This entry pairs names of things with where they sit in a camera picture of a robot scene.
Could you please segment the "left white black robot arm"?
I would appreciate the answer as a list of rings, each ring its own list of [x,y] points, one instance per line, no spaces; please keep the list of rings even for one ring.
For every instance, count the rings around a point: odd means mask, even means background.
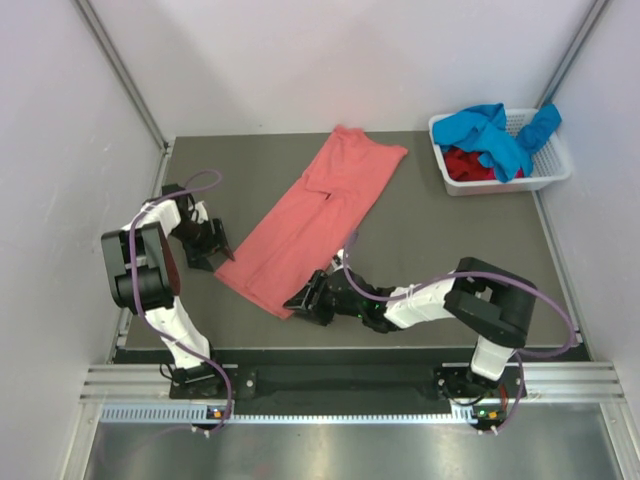
[[[228,375],[181,301],[171,237],[182,245],[191,269],[211,273],[209,257],[217,253],[234,259],[222,220],[210,217],[191,190],[165,185],[129,224],[101,237],[111,296],[144,320],[170,351],[173,363],[162,365],[160,374],[171,382],[171,398],[231,397]]]

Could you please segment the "right aluminium corner post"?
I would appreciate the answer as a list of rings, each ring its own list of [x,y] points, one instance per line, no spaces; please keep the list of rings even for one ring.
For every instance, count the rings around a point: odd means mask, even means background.
[[[612,3],[612,0],[593,0],[589,2],[586,13],[580,20],[577,29],[572,34],[567,47],[564,49],[535,104],[537,109],[540,109],[554,101],[565,80],[568,78],[578,57],[587,45],[591,36],[596,31],[599,23],[606,15],[607,10]]]

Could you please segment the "blue t shirt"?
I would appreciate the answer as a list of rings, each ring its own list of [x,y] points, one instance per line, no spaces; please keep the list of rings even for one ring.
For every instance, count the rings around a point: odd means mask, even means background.
[[[518,163],[525,177],[534,172],[533,156],[550,139],[562,122],[555,105],[536,112],[517,135],[507,131],[507,113],[503,104],[468,107],[433,124],[434,143],[443,154],[451,147],[466,152],[489,152],[498,162]]]

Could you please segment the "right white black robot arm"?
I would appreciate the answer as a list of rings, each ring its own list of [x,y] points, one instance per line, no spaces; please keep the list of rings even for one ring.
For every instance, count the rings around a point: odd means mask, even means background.
[[[332,270],[315,271],[283,308],[317,325],[337,315],[357,318],[380,334],[455,319],[478,334],[464,374],[437,381],[442,395],[478,402],[498,389],[511,355],[526,344],[535,306],[535,285],[474,257],[460,260],[443,280],[426,287],[376,287],[339,258]]]

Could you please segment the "aluminium corner post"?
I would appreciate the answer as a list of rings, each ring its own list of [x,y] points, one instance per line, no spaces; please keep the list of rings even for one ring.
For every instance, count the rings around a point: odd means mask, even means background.
[[[568,78],[578,57],[587,45],[591,36],[596,31],[599,23],[606,15],[607,10],[612,3],[612,0],[593,0],[589,2],[586,13],[580,20],[577,29],[572,34],[567,47],[564,49],[535,104],[537,109],[540,109],[554,101],[565,80]]]
[[[166,152],[169,148],[169,141],[162,133],[157,121],[147,105],[147,102],[144,100],[138,85],[122,59],[116,44],[112,40],[111,35],[108,33],[92,2],[88,0],[71,0],[71,4],[76,9],[91,36],[97,43],[98,48],[104,55],[109,67],[113,71],[117,81],[124,90],[124,93],[132,104],[134,110],[137,112],[154,143],[161,151]]]

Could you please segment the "red t shirt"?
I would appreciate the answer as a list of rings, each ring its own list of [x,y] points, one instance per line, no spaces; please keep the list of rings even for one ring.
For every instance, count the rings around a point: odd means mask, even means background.
[[[443,154],[449,177],[458,182],[493,181],[509,182],[524,178],[518,163],[498,162],[489,152],[466,152],[451,147]]]

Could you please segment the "pink t shirt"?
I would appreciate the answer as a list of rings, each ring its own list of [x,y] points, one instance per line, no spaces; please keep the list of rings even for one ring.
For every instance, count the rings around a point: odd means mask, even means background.
[[[407,148],[337,126],[310,165],[236,249],[216,278],[286,320],[284,304],[357,229],[391,180]]]

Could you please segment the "aluminium frame rail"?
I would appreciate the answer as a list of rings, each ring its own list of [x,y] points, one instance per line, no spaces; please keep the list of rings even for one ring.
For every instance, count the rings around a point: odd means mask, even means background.
[[[609,362],[527,362],[524,384],[529,402],[614,403],[625,395]],[[153,365],[94,365],[81,387],[84,402],[167,401],[170,381]]]

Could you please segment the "left aluminium corner post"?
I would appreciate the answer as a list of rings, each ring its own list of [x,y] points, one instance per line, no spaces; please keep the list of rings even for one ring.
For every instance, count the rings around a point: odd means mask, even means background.
[[[154,143],[161,151],[166,152],[169,148],[169,141],[162,133],[157,121],[147,105],[147,102],[144,100],[138,85],[122,59],[116,44],[112,40],[111,35],[108,33],[92,2],[88,0],[71,0],[71,4],[76,9],[91,36],[97,43],[98,48],[104,55],[109,67],[113,71],[117,81],[124,90],[124,93],[132,104],[134,110],[137,112]]]

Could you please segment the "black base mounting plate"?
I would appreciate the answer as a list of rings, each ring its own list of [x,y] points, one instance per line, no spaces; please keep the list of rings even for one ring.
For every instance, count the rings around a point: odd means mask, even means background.
[[[458,401],[437,381],[464,374],[472,350],[464,348],[227,349],[215,354],[228,375],[231,397],[180,400],[235,402],[240,414],[444,413]],[[506,369],[500,391],[516,391],[516,370]]]

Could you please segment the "white plastic basket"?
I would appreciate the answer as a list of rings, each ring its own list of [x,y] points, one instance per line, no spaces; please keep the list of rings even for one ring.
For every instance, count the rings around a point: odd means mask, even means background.
[[[538,191],[568,179],[570,157],[556,107],[468,107],[429,120],[446,192],[454,197]]]

